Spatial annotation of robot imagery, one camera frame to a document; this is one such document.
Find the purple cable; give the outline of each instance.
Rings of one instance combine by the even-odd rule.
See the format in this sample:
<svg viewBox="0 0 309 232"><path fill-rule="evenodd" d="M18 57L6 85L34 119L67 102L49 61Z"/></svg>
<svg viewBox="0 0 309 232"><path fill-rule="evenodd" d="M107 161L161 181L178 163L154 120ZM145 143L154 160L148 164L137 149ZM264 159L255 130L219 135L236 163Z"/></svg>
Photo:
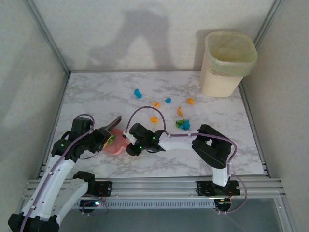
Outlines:
<svg viewBox="0 0 309 232"><path fill-rule="evenodd" d="M80 114L80 115L78 115L77 117L80 117L80 116L88 116L88 117L91 118L91 120L92 120L92 122L93 122L91 128L90 128L85 134L83 134L83 135L79 136L77 139L75 139L75 140L68 146L68 148L67 148L67 149L64 151L64 153L62 154L62 156L61 156L61 157L57 160L57 162L54 164L54 166L52 167L52 169L51 169L50 172L53 173L53 172L55 171L55 169L57 168L57 166L58 166L58 165L60 164L60 162L64 159L65 155L68 153L68 151L72 148L72 146L73 146L77 141L79 141L79 140L81 140L82 138L84 138L86 135L88 135L88 134L93 130L93 127L94 127L94 125L95 125L95 119L94 119L90 114ZM49 179L50 179L51 176L52 176L51 174L48 174L48 175L47 175L46 179L44 180L44 182L43 182L43 184L42 184L42 186L41 186L41 188L40 188L40 190L39 190L39 192L38 192L38 195L36 196L36 198L35 198L34 201L33 201L33 204L32 204L33 206L36 206L36 204L38 203L38 200L39 200L39 198L41 197L41 195L42 195L42 193L43 193L43 191L44 191L44 189L45 189L45 187L46 187L46 185L47 185L47 182L49 181ZM33 212L33 209L30 208L29 211L28 211L28 213L26 214L24 220L23 220L23 223L21 224L21 227L20 227L19 232L23 232L23 231L24 231L26 222L27 222L28 218L30 217L30 215L32 214L32 212Z"/></svg>
<svg viewBox="0 0 309 232"><path fill-rule="evenodd" d="M136 111L134 111L134 113L132 114L132 116L130 117L130 119L129 119L128 123L127 123L126 131L125 131L126 133L127 133L127 130L128 130L128 128L129 128L129 125L130 125L130 122L131 122L133 116L134 116L139 110L145 109L145 108L149 108L149 109L156 110L156 111L161 115L162 121L163 121L163 126L164 126L164 132L165 132L165 134L170 135L171 137L189 136L188 134L169 134L168 131L167 131L167 129L166 129L166 122L165 122L165 119L164 119L163 114L162 114L158 109L156 109L156 108L154 108L154 107L152 107L152 106L142 106L141 108L138 108ZM228 174L229 176L233 176L233 177L237 178L237 179L241 182L241 184L243 185L243 187L244 187L244 189L245 189L245 199L244 199L244 201L241 203L241 205L240 205L239 207L237 207L236 209L234 209L234 210L232 210L232 211L225 212L225 213L232 213L232 212L235 212L236 210L240 209L240 208L245 204L245 202L247 201L247 198L248 198L248 192L247 192L247 188L246 188L244 182L243 182L238 176L230 174L230 162L231 162L231 160L233 159L233 157L236 155L236 152L237 152L237 145L236 145L236 143L234 143L234 142L233 142L232 140L230 140L230 139L227 139L227 138L221 137L221 136L211 135L211 134L193 133L193 134L191 134L190 136L198 136L198 135L204 136L204 137L207 137L207 138L212 138L212 139L224 140L224 141L227 141L227 142L231 143L231 144L234 146L234 152L233 152L233 154L231 155L231 157L227 160L227 169L226 169L226 171L227 171L227 174Z"/></svg>
<svg viewBox="0 0 309 232"><path fill-rule="evenodd" d="M107 211L108 211L108 207L107 207L107 204L106 202L101 199L100 197L97 197L95 195L91 195L91 194L85 194L83 197L92 197L92 198L95 198L97 199L98 201L100 201L101 203L103 203L103 205L105 206L105 211L103 213L98 213L98 214L94 214L94 213L89 213L88 215L102 215L102 214L105 214ZM92 201L88 201L86 202L85 204L83 204L83 207L82 207L82 214L84 213L84 209L85 209L85 206L88 205L89 203L92 203Z"/></svg>

